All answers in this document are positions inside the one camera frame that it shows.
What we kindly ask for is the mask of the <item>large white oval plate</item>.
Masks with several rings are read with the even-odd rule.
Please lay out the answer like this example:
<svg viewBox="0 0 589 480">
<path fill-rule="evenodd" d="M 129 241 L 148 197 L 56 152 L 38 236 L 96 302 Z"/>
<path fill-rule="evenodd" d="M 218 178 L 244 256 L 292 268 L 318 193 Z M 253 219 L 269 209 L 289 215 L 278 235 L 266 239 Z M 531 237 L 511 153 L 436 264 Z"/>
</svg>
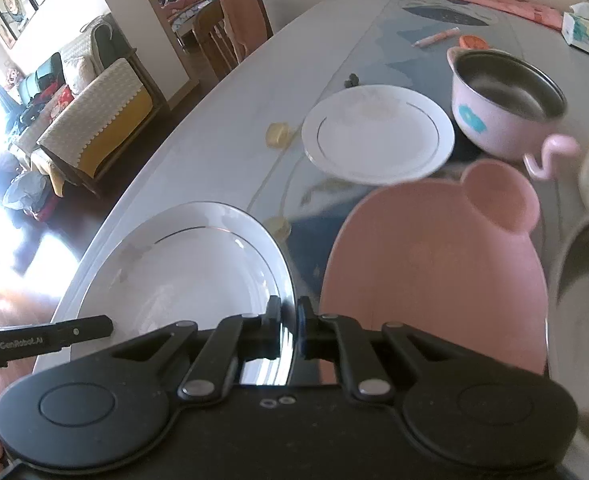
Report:
<svg viewBox="0 0 589 480">
<path fill-rule="evenodd" d="M 71 359 L 194 321 L 213 330 L 223 318 L 263 314 L 270 299 L 291 313 L 294 286 L 286 259 L 260 222 L 214 202 L 157 214 L 114 248 L 90 282 L 78 314 L 105 314 L 108 338 L 74 344 Z"/>
</svg>

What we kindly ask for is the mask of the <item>pink steel bowl with handle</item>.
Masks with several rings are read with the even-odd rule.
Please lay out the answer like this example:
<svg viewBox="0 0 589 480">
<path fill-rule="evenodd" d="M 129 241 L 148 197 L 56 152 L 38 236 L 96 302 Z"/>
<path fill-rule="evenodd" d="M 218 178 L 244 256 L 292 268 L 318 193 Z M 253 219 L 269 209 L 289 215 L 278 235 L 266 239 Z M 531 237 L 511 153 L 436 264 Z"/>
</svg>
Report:
<svg viewBox="0 0 589 480">
<path fill-rule="evenodd" d="M 556 177 L 558 160 L 575 158 L 581 146 L 558 132 L 567 99 L 542 70 L 496 49 L 452 47 L 451 111 L 478 148 L 506 162 L 522 162 L 536 180 Z"/>
</svg>

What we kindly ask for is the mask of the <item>pink bear-shaped plate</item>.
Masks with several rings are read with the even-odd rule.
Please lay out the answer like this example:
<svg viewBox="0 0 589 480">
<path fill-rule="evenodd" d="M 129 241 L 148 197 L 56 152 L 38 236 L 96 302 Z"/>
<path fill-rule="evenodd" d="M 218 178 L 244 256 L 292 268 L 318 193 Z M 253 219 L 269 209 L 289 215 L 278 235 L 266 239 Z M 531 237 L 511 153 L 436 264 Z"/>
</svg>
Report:
<svg viewBox="0 0 589 480">
<path fill-rule="evenodd" d="M 548 292 L 531 241 L 540 214 L 529 179 L 492 159 L 458 182 L 379 188 L 337 234 L 319 310 L 372 330 L 400 322 L 541 374 Z"/>
</svg>

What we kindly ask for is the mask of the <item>yellow table corner pad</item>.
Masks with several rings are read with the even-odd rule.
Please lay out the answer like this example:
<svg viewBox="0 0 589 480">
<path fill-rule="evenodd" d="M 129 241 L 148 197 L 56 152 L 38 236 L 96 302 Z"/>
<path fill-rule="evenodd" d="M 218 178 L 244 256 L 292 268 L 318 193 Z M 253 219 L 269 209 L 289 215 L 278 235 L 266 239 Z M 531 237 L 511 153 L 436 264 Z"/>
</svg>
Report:
<svg viewBox="0 0 589 480">
<path fill-rule="evenodd" d="M 266 145 L 269 148 L 283 150 L 291 142 L 291 129 L 288 122 L 273 122 L 266 130 Z"/>
</svg>

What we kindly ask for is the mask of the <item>round white plate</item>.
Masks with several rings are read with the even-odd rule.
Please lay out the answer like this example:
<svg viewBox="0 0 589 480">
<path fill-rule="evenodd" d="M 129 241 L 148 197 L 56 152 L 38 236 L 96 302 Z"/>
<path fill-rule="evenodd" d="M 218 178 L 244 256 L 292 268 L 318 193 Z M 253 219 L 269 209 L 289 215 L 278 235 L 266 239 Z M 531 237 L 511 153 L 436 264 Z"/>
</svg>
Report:
<svg viewBox="0 0 589 480">
<path fill-rule="evenodd" d="M 416 91 L 366 84 L 317 103 L 301 129 L 308 159 L 332 177 L 364 185 L 420 180 L 454 150 L 451 119 Z"/>
</svg>

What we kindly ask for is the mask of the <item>steel bowl at right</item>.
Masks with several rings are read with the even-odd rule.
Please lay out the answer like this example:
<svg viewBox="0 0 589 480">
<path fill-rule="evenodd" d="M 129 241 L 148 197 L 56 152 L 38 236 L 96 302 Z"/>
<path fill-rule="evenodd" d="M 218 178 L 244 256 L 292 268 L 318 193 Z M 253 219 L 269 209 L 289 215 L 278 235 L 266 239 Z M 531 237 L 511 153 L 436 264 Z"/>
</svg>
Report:
<svg viewBox="0 0 589 480">
<path fill-rule="evenodd" d="M 564 241 L 549 274 L 550 377 L 571 393 L 579 422 L 567 469 L 589 479 L 589 212 Z"/>
</svg>

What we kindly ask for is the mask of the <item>sofa with white cover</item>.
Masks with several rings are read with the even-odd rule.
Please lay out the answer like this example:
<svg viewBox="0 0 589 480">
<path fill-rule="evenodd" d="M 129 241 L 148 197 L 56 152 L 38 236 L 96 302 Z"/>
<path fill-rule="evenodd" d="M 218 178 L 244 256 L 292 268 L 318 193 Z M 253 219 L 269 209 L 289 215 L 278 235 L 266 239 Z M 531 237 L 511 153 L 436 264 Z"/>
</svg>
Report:
<svg viewBox="0 0 589 480">
<path fill-rule="evenodd" d="M 21 165 L 46 177 L 55 196 L 67 183 L 97 183 L 166 105 L 111 13 L 20 81 L 24 112 L 10 141 Z"/>
</svg>

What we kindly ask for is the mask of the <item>small dark clip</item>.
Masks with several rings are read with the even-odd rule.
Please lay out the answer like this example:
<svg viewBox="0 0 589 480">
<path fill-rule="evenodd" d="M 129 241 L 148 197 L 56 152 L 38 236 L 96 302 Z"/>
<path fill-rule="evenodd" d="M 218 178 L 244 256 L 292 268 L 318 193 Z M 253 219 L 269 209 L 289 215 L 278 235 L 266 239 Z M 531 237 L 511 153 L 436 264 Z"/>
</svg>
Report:
<svg viewBox="0 0 589 480">
<path fill-rule="evenodd" d="M 353 88 L 353 87 L 357 87 L 358 85 L 359 85 L 359 78 L 356 74 L 349 75 L 349 78 L 347 78 L 344 81 L 345 88 Z"/>
</svg>

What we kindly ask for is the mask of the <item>wooden chair with pink cloth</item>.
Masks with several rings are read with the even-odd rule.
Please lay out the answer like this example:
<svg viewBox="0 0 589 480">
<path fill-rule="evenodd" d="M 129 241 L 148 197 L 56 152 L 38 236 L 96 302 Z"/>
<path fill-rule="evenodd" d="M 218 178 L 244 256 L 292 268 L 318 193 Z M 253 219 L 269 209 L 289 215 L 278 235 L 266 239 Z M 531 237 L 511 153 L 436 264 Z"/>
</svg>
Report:
<svg viewBox="0 0 589 480">
<path fill-rule="evenodd" d="M 194 21 L 194 35 L 218 80 L 273 37 L 263 0 L 212 0 Z"/>
</svg>

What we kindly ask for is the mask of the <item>orange correction tape dispenser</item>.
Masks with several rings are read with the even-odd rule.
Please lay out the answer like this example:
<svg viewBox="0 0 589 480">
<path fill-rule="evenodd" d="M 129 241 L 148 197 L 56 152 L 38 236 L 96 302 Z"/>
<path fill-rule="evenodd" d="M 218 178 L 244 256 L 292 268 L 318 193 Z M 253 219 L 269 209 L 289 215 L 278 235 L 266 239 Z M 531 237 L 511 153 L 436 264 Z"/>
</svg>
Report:
<svg viewBox="0 0 589 480">
<path fill-rule="evenodd" d="M 459 47 L 465 50 L 488 50 L 489 44 L 481 37 L 475 35 L 461 35 Z"/>
</svg>

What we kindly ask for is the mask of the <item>pink pen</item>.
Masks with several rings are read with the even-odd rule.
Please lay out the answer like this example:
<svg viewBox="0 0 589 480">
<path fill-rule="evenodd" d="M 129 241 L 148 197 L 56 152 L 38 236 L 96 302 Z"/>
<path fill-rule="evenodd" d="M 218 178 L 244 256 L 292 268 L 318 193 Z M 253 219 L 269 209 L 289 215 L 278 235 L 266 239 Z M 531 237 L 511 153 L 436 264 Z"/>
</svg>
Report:
<svg viewBox="0 0 589 480">
<path fill-rule="evenodd" d="M 457 37 L 460 35 L 460 33 L 461 30 L 459 27 L 442 30 L 442 32 L 438 32 L 437 34 L 415 41 L 413 46 L 415 48 L 423 49 L 432 46 L 432 44 L 438 44 L 439 42 L 445 41 L 449 38 Z"/>
</svg>

